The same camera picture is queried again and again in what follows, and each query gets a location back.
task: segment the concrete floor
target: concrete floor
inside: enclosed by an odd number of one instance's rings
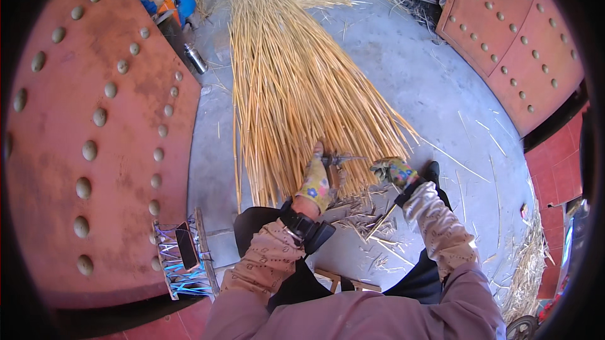
[[[370,4],[324,10],[330,22],[324,19],[321,11],[310,9],[308,12],[321,20],[321,25],[351,56],[387,102],[424,139],[488,180],[486,182],[473,175],[424,141],[413,147],[409,160],[413,168],[421,168],[433,159],[440,163],[441,187],[447,192],[454,213],[465,223],[468,232],[478,237],[481,260],[496,254],[483,264],[484,272],[488,278],[494,277],[495,283],[508,285],[508,276],[516,266],[512,260],[512,248],[520,243],[526,229],[519,210],[523,203],[533,210],[533,187],[516,129],[479,75],[449,45],[435,45],[430,40],[435,35],[430,34],[426,26],[398,10],[389,15],[392,4],[387,0],[355,1]],[[195,46],[213,70],[203,76],[197,75],[203,89],[193,132],[188,209],[193,212],[195,206],[201,207],[206,230],[210,233],[231,229],[237,213],[230,92],[233,76],[229,67],[227,30],[229,16],[230,7],[225,2],[209,18],[212,24],[206,21],[195,31]],[[349,26],[343,39],[344,21]],[[494,161],[495,177],[490,156]],[[242,187],[244,210],[252,204],[246,179]],[[499,248],[497,190],[502,217]],[[461,194],[464,195],[466,221]],[[388,195],[374,196],[377,212],[384,210],[386,200],[393,202],[395,196],[392,189]],[[326,215],[326,220],[344,215],[344,210],[335,210]],[[405,224],[399,209],[395,210],[395,217],[398,230],[391,239],[403,242],[405,253],[401,255],[415,263],[424,248],[422,238]],[[208,244],[216,267],[239,260],[232,232],[210,236]],[[387,268],[402,268],[390,272],[370,268],[380,254],[389,257]],[[309,260],[318,268],[380,285],[383,291],[412,268],[375,241],[365,245],[354,232],[341,228]],[[495,293],[498,290],[496,299],[501,299],[507,292],[495,284],[491,288]]]

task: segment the straw pile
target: straw pile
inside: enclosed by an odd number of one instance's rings
[[[327,153],[368,157],[344,164],[341,197],[359,195],[376,183],[368,170],[372,160],[408,156],[398,126],[414,139],[417,133],[298,3],[232,0],[231,16],[238,206],[242,161],[254,205],[275,206],[302,185],[318,139]]]
[[[527,182],[534,197],[534,208],[538,208],[538,200],[533,193],[533,184]],[[542,280],[542,271],[546,267],[544,255],[544,231],[540,219],[540,212],[533,210],[526,218],[530,226],[525,231],[523,242],[514,251],[513,260],[519,260],[517,268],[512,275],[510,289],[504,296],[501,311],[506,325],[523,315],[535,315],[538,310],[538,289]]]

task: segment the floral glove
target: floral glove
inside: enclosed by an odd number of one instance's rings
[[[320,214],[326,211],[326,208],[333,198],[328,182],[328,175],[326,174],[326,168],[321,162],[323,154],[324,145],[318,141],[313,148],[311,161],[307,165],[301,190],[295,194],[296,196],[303,196],[315,202],[320,208]]]
[[[414,183],[418,179],[418,172],[407,165],[400,157],[385,157],[375,161],[370,167],[374,176],[380,182],[390,182],[400,189]]]

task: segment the bundle of reeds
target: bundle of reeds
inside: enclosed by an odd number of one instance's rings
[[[414,139],[417,133],[294,0],[232,0],[229,30],[238,205],[242,161],[254,205],[275,206],[302,184],[318,139],[326,152],[368,157],[343,165],[341,197],[376,183],[372,160],[408,156],[399,127]]]

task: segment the red tiled wall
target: red tiled wall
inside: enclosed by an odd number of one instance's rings
[[[98,337],[102,340],[202,339],[212,303],[209,298],[142,326]]]
[[[538,298],[553,298],[563,256],[563,203],[582,194],[579,174],[579,133],[582,112],[544,143],[525,154],[540,206],[544,236],[555,265],[547,259]]]

